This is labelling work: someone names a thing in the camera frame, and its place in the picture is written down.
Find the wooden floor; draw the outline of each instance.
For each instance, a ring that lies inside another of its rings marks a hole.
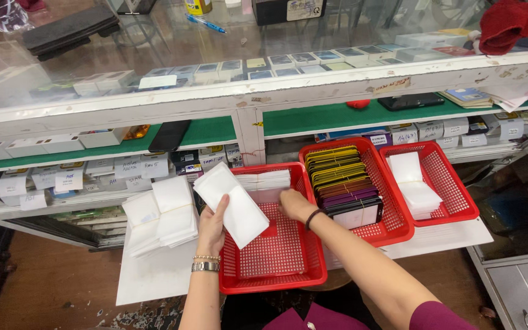
[[[175,329],[180,299],[115,306],[121,250],[89,253],[84,248],[16,232],[10,274],[0,297],[0,329]],[[480,316],[486,292],[473,275],[465,251],[451,250],[398,259],[444,304],[480,330],[496,329]],[[384,330],[393,327],[368,299]]]

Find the blue pen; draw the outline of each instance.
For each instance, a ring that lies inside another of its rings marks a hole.
[[[185,15],[187,15],[187,19],[190,20],[191,22],[193,23],[203,23],[205,24],[209,29],[213,29],[217,32],[221,32],[223,34],[226,34],[227,32],[225,32],[224,29],[220,28],[219,26],[213,24],[213,23],[209,23],[207,22],[206,20],[204,19],[201,19],[201,18],[198,18],[197,16],[193,16],[189,13],[185,13]]]

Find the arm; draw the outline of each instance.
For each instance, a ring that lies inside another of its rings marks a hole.
[[[201,213],[199,223],[199,243],[196,255],[217,257],[224,246],[225,233],[224,212],[229,204],[229,196],[224,197],[213,212],[209,206]],[[195,259],[195,261],[210,261],[211,259]],[[191,273],[191,283],[187,301],[182,313],[180,330],[218,330],[219,320],[219,274],[214,271],[195,271]]]
[[[294,190],[283,191],[280,198],[282,211],[303,223],[318,209]],[[409,328],[411,316],[420,304],[439,301],[396,262],[325,214],[315,215],[310,228],[398,330]]]

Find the wristwatch band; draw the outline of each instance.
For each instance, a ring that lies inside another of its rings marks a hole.
[[[194,271],[219,271],[219,263],[208,261],[194,262],[191,267],[191,272]]]

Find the maroon shirt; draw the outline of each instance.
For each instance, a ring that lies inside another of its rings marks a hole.
[[[316,330],[369,330],[362,322],[312,303],[307,317],[301,319],[291,308],[272,320],[263,330],[309,330],[311,322]],[[419,305],[411,316],[409,330],[476,330],[465,320],[455,315],[444,304],[427,301]]]

